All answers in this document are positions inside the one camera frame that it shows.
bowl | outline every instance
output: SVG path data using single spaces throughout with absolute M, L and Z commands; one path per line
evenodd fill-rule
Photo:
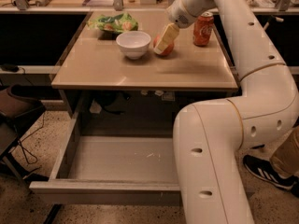
M 142 31 L 125 32 L 116 38 L 120 51 L 132 60 L 139 59 L 148 51 L 150 41 L 150 35 Z

black chair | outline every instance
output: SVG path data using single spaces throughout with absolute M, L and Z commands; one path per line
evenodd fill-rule
M 21 95 L 21 86 L 13 85 L 0 91 L 0 172 L 9 171 L 21 182 L 32 172 L 25 170 L 12 156 L 10 150 L 21 145 L 21 137 L 46 111 L 46 107 L 36 98 Z M 37 180 L 47 180 L 36 175 Z

red can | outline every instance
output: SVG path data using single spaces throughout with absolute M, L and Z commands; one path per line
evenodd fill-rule
M 205 46 L 209 42 L 214 24 L 211 12 L 204 12 L 194 24 L 193 43 L 196 46 Z

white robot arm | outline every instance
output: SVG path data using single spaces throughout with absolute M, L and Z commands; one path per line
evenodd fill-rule
M 242 96 L 184 107 L 174 126 L 178 179 L 188 224 L 254 223 L 235 161 L 239 148 L 286 133 L 299 115 L 289 68 L 244 0 L 176 0 L 169 20 L 190 26 L 217 7 Z

speckled floor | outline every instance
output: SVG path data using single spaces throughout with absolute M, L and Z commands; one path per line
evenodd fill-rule
M 28 165 L 19 148 L 13 151 L 19 163 L 27 170 L 40 167 L 36 173 L 49 175 L 55 162 L 59 145 L 64 140 L 69 117 L 65 111 L 47 111 L 44 126 L 33 133 L 23 145 L 32 151 L 38 161 Z M 40 119 L 31 129 L 42 124 Z M 246 153 L 267 158 L 283 138 L 266 147 L 254 150 L 241 150 L 236 154 L 241 163 Z M 297 224 L 299 223 L 299 199 L 289 192 L 281 191 L 272 185 L 250 175 L 240 164 L 240 174 L 256 224 Z M 0 175 L 0 223 L 43 223 L 51 209 L 34 193 L 28 193 L 14 177 Z M 184 224 L 182 207 L 161 206 L 105 206 L 105 205 L 65 205 L 53 223 L 101 223 L 101 224 Z

